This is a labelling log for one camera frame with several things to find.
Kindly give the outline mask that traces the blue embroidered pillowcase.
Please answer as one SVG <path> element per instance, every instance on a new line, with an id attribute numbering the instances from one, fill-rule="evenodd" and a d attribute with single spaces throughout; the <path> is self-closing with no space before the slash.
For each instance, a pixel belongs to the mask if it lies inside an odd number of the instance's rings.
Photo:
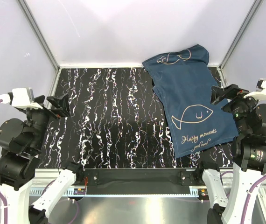
<path id="1" fill-rule="evenodd" d="M 199 44 L 142 63 L 163 104 L 176 158 L 232 141 L 238 135 L 232 114 L 221 109 L 228 101 L 210 103 L 211 88 L 217 82 L 208 64 L 209 53 Z"/>

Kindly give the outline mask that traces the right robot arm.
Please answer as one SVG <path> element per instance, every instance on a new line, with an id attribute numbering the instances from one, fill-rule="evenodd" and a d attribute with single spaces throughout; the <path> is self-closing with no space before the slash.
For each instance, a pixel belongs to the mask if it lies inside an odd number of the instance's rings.
<path id="1" fill-rule="evenodd" d="M 260 184 L 266 180 L 266 81 L 249 92 L 231 84 L 225 88 L 212 86 L 211 104 L 223 99 L 229 103 L 221 109 L 233 115 L 238 136 L 231 147 L 233 180 L 230 195 L 223 187 L 217 164 L 202 161 L 193 172 L 194 179 L 207 188 L 210 208 L 209 224 L 250 224 Z"/>

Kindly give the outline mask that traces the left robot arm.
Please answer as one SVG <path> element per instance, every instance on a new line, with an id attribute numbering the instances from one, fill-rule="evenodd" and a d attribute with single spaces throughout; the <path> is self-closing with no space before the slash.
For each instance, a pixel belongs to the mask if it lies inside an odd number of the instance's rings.
<path id="1" fill-rule="evenodd" d="M 46 224 L 67 189 L 84 181 L 83 166 L 67 161 L 44 193 L 29 203 L 49 120 L 70 115 L 69 96 L 34 97 L 25 89 L 14 89 L 0 95 L 1 103 L 10 104 L 27 117 L 25 121 L 9 119 L 0 126 L 1 221 L 4 224 Z"/>

